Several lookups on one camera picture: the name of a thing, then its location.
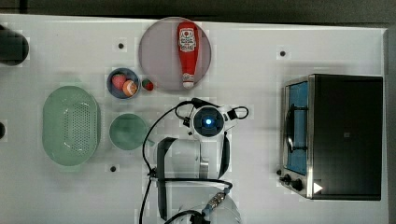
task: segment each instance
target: pink plate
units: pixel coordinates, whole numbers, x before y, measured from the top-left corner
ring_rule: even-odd
[[[148,75],[148,78],[160,89],[186,91],[181,79],[181,65],[177,51],[177,26],[182,21],[189,20],[170,17],[157,21],[147,29],[140,41],[140,65],[144,74]],[[211,59],[209,40],[201,27],[197,25],[197,28],[200,48],[195,68],[195,83],[205,75]]]

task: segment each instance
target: green basket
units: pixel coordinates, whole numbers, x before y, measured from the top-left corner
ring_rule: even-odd
[[[63,166],[90,158],[99,144],[100,110],[82,88],[65,86],[54,91],[43,108],[43,146]]]

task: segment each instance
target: silver oven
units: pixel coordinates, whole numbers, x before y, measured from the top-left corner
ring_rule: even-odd
[[[285,84],[280,182],[305,198],[380,200],[382,77],[311,75]]]

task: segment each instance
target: teal cup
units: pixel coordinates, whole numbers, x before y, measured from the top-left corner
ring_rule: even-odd
[[[139,116],[123,114],[113,120],[109,134],[114,146],[123,150],[133,150],[143,145],[148,131],[148,125]]]

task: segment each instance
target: red ketchup bottle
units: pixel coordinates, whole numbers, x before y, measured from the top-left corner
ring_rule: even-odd
[[[178,25],[177,48],[183,73],[183,86],[186,89],[191,89],[194,86],[199,49],[198,29],[193,22],[183,21]]]

